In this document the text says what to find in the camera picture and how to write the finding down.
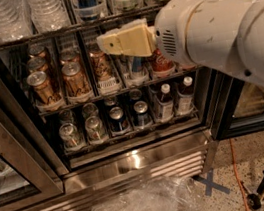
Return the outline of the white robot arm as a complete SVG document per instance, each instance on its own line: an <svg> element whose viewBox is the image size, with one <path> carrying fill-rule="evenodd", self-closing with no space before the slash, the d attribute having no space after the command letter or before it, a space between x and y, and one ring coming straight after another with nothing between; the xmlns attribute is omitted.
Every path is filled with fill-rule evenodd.
<svg viewBox="0 0 264 211"><path fill-rule="evenodd" d="M158 49L173 62L264 87L264 0L170 0L152 27L137 19L97 42L109 55L145 57Z"/></svg>

